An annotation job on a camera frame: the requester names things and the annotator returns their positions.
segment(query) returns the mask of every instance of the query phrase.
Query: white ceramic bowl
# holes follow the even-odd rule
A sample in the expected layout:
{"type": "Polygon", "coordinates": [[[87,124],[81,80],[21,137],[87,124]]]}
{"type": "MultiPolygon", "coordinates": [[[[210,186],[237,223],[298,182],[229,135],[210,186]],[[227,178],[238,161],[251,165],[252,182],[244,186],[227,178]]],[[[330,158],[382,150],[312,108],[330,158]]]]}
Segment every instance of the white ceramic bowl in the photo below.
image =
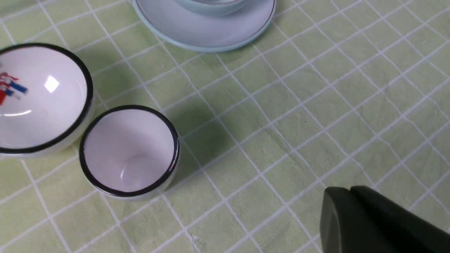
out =
{"type": "Polygon", "coordinates": [[[170,121],[139,105],[104,112],[80,144],[81,168],[89,182],[123,200],[149,199],[165,190],[179,156],[180,142],[170,121]]]}
{"type": "Polygon", "coordinates": [[[205,16],[225,16],[241,9],[247,0],[176,0],[184,8],[205,16]]]}
{"type": "Polygon", "coordinates": [[[42,43],[0,50],[0,156],[68,147],[87,128],[93,99],[89,71],[70,51],[42,43]]]}

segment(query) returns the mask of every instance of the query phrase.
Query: white cup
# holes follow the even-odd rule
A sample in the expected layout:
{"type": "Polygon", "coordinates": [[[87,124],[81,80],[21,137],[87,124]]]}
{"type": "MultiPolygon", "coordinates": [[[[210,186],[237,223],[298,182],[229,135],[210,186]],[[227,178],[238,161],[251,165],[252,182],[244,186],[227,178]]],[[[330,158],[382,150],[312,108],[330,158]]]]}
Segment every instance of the white cup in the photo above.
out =
{"type": "Polygon", "coordinates": [[[158,111],[124,105],[101,114],[80,144],[81,168],[102,193],[145,200],[167,188],[176,172],[180,141],[158,111]]]}

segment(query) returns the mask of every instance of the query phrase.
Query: grid pattern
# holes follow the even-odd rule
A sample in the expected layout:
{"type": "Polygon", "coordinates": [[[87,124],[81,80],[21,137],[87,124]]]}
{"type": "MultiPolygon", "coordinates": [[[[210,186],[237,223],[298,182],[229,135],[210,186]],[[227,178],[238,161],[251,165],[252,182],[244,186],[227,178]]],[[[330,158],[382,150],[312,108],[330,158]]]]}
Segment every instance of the grid pattern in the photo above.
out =
{"type": "Polygon", "coordinates": [[[198,54],[127,0],[4,0],[0,46],[60,45],[88,66],[96,113],[163,112],[179,172],[149,202],[97,193],[77,143],[0,160],[0,253],[322,252],[323,190],[369,185],[450,231],[450,1],[279,0],[267,32],[198,54]]]}

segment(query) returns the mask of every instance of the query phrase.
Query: tablecloth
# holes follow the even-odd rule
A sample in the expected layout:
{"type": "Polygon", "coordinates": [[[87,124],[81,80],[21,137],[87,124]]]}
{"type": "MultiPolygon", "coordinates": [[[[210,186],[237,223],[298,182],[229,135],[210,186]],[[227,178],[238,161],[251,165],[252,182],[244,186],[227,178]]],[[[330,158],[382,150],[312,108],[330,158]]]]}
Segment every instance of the tablecloth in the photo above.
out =
{"type": "Polygon", "coordinates": [[[79,141],[0,160],[0,252],[317,253],[332,185],[368,185],[449,231],[449,8],[278,0],[255,42],[201,54],[157,38],[127,0],[2,0],[1,47],[71,50],[96,115],[155,108],[182,148],[173,183],[147,202],[96,192],[79,141]]]}

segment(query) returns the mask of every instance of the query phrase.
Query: saucer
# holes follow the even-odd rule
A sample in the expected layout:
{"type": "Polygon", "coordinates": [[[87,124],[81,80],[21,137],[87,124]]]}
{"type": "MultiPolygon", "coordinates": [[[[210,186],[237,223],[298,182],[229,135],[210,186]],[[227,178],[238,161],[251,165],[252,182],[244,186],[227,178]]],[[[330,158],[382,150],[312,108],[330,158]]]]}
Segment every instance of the saucer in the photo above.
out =
{"type": "Polygon", "coordinates": [[[230,15],[209,17],[181,7],[175,0],[132,0],[138,16],[157,36],[197,52],[216,53],[249,44],[269,26],[276,0],[248,0],[230,15]]]}

